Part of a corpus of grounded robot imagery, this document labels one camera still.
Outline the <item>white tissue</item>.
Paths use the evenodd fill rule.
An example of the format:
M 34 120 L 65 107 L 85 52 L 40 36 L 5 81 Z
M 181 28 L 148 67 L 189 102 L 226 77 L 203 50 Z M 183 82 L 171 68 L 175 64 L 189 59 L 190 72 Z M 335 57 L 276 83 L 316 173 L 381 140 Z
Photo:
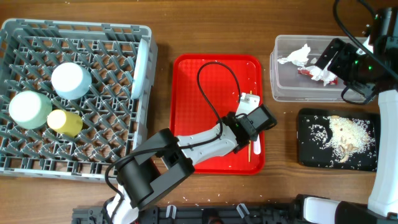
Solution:
M 322 82 L 323 86 L 337 85 L 338 84 L 337 76 L 334 73 L 328 71 L 326 67 L 324 69 L 321 69 L 320 67 L 316 66 L 315 65 L 316 63 L 317 63 L 317 58 L 313 58 L 310 61 L 310 66 L 303 67 L 302 70 L 305 70 L 306 73 L 310 75 L 312 80 Z
M 304 67 L 308 62 L 308 55 L 310 51 L 311 48 L 307 44 L 305 44 L 301 49 L 298 49 L 290 53 L 288 57 L 280 58 L 277 61 L 280 64 L 292 62 L 294 65 L 298 67 Z

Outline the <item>wooden chopstick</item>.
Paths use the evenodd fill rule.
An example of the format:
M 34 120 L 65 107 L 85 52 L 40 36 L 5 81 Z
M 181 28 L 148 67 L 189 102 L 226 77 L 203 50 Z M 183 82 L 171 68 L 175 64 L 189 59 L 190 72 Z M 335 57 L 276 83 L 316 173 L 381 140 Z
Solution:
M 251 141 L 249 141 L 248 145 L 248 162 L 251 162 Z

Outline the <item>red snack wrapper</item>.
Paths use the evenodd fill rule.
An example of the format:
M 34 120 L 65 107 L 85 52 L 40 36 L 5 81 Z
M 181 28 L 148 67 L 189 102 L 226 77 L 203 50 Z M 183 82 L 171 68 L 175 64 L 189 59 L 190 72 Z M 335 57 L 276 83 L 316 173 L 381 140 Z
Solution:
M 298 73 L 302 74 L 302 75 L 310 76 L 311 78 L 313 77 L 313 75 L 310 73 L 310 71 L 307 70 L 306 68 L 299 68 Z M 333 81 L 328 82 L 328 85 L 337 85 L 337 84 L 338 84 L 337 78 L 335 78 Z

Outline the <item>food scraps and rice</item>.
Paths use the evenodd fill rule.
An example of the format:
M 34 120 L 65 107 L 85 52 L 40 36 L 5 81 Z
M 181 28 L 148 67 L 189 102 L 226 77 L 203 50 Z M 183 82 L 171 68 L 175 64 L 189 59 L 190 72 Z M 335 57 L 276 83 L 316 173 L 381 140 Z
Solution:
M 331 148 L 335 162 L 348 162 L 354 155 L 365 153 L 376 145 L 369 121 L 338 115 L 316 116 L 315 121 L 326 124 L 311 124 L 310 140 L 321 150 Z

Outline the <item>large light blue plate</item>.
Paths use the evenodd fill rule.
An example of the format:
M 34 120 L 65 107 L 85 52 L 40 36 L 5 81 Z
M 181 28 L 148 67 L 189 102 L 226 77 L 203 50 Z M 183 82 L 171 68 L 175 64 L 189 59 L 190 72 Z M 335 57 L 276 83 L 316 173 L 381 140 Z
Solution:
M 149 44 L 146 40 L 141 39 L 137 51 L 136 66 L 134 69 L 133 84 L 131 89 L 131 99 L 138 99 L 143 92 L 148 59 Z

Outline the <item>yellow cup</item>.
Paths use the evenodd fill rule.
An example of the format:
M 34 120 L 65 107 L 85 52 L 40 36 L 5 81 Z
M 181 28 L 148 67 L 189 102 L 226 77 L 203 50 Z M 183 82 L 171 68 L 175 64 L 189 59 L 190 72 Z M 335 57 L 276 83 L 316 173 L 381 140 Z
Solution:
M 82 118 L 72 112 L 64 110 L 53 110 L 47 116 L 48 126 L 60 134 L 75 137 L 83 127 Z

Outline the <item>small light blue bowl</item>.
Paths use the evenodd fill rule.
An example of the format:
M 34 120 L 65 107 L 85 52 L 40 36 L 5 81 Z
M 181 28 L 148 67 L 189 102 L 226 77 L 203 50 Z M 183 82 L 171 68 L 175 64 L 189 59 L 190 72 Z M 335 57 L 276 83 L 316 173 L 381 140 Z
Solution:
M 76 100 L 88 92 L 92 77 L 82 66 L 65 62 L 52 72 L 51 83 L 58 96 L 66 100 Z

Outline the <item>green saucer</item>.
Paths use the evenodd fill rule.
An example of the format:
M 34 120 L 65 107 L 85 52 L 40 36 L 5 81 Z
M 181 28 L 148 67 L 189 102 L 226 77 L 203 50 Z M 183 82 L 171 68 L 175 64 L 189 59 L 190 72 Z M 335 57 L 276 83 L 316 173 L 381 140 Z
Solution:
M 9 114 L 16 124 L 24 129 L 40 128 L 52 112 L 50 99 L 35 91 L 18 93 L 9 104 Z

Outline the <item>white plastic fork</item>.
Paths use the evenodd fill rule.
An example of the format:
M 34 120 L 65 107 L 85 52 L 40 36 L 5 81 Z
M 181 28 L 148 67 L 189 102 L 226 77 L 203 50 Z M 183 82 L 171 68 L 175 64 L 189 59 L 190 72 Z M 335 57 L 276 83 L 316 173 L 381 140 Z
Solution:
M 261 153 L 261 139 L 258 136 L 257 139 L 252 144 L 253 153 L 259 155 Z

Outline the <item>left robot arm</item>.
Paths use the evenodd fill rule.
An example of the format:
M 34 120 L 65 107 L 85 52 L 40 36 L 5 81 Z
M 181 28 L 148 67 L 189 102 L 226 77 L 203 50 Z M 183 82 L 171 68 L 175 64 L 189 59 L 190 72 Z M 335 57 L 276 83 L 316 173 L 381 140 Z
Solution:
M 207 131 L 174 136 L 165 128 L 105 171 L 106 184 L 116 196 L 105 201 L 108 223 L 132 223 L 140 211 L 165 197 L 195 171 L 195 165 L 213 157 L 237 153 L 262 131 L 277 124 L 263 104 L 247 113 L 229 112 Z

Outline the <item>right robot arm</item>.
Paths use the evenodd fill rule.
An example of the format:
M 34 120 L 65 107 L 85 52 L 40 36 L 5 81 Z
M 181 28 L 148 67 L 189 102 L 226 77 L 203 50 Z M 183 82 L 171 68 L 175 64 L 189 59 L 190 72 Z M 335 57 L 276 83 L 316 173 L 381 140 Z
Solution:
M 367 205 L 298 195 L 300 219 L 309 223 L 397 223 L 397 8 L 373 12 L 373 25 L 363 45 L 340 21 L 337 4 L 333 16 L 350 43 L 334 38 L 313 69 L 343 80 L 346 89 L 364 97 L 364 104 L 378 98 L 381 114 L 376 179 Z

